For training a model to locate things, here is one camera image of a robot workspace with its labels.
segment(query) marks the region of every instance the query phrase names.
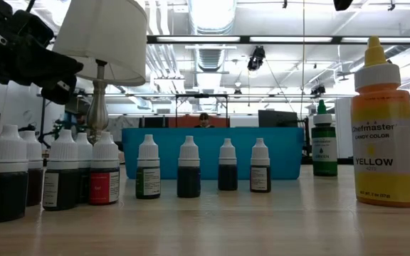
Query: white lamp shade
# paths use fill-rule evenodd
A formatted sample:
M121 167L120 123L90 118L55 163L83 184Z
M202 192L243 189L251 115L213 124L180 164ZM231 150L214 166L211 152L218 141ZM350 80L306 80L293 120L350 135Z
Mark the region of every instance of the white lamp shade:
M96 60L107 62L104 81L145 84L147 15L134 0L71 0L53 51L85 66L77 76L95 80Z

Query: person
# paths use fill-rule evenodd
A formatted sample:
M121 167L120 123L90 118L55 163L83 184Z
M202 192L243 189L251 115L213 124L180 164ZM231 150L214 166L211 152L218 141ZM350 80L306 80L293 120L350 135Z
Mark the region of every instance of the person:
M200 125L197 125L195 128L214 128L213 125L210 125L210 116L207 113L201 113L199 121Z

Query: yellow cap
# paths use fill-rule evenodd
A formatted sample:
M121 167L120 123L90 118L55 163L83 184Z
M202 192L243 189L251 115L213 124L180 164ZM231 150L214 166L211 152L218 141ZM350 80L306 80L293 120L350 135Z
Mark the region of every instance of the yellow cap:
M371 67L373 65L386 64L384 49L379 42L377 36L372 36L368 39L368 49L364 52L364 66Z

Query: food coloring bottle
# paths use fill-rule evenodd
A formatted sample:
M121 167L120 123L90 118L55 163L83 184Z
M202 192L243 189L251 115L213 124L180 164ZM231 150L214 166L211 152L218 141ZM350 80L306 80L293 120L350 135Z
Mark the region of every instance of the food coloring bottle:
M63 129L51 144L43 182L43 208L68 210L76 207L79 185L78 146L70 130Z
M386 62L372 36L351 105L355 193L362 203L410 207L410 97L400 84L399 67Z
M200 158L199 148L193 136L186 136L186 141L179 150L177 195L180 198L200 196Z
M161 169L159 167L158 146L153 135L146 134L139 146L135 196L138 199L153 199L161 196Z
M224 139L219 151L218 189L235 191L238 188L235 147L230 139Z
M120 196L120 160L118 146L109 132L102 132L93 147L90 170L90 205L116 203Z
M315 176L337 176L338 160L336 132L332 127L333 118L327 114L323 100L319 101L317 115L313 117L315 127L312 132L312 170Z
M42 200L43 158L42 145L35 131L25 131L26 157L28 158L28 195L26 206L37 206Z
M80 173L80 185L78 187L78 203L87 203L90 193L90 167L93 159L93 146L88 141L85 132L77 134L75 140L78 146L78 172Z
M25 216L27 188L26 142L16 125L4 125L0 134L0 223Z
M269 193L271 191L270 157L263 138L257 138L251 157L251 192Z

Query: wooden table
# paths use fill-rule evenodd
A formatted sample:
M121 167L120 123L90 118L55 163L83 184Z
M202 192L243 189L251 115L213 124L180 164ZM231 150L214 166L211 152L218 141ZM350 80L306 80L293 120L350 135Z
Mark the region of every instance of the wooden table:
M161 198L144 201L123 174L118 204L34 206L0 223L0 255L410 255L410 209L358 203L352 166L339 175L315 178L303 166L269 194L250 193L248 181L235 192L202 181L193 199L163 181Z

